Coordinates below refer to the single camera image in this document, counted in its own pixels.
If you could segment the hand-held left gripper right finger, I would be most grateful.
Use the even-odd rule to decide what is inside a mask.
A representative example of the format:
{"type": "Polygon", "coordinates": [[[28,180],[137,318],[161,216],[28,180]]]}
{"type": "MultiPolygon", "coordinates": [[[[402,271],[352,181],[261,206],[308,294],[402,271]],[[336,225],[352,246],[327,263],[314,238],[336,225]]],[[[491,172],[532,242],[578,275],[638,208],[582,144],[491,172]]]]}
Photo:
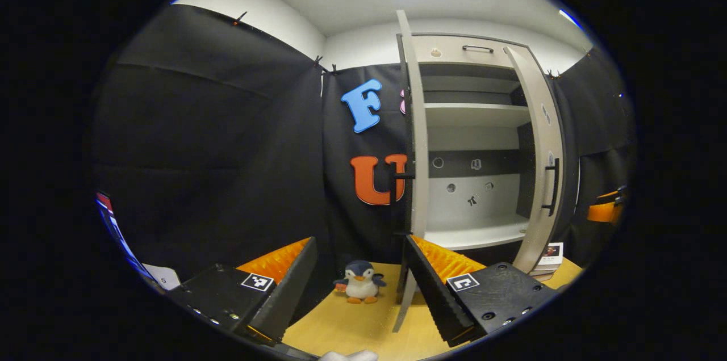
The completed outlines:
{"type": "Polygon", "coordinates": [[[511,263],[484,266],[411,234],[404,243],[404,258],[449,346],[508,328],[559,292],[511,263]]]}

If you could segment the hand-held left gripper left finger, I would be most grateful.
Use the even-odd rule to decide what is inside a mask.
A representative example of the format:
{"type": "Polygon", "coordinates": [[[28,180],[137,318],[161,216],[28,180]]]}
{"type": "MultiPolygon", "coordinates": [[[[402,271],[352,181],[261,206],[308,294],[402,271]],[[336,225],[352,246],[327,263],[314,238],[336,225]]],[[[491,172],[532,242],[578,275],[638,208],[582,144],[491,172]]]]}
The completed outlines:
{"type": "Polygon", "coordinates": [[[244,265],[213,265],[168,291],[175,304],[225,333],[279,345],[317,264],[309,237],[244,265]]]}

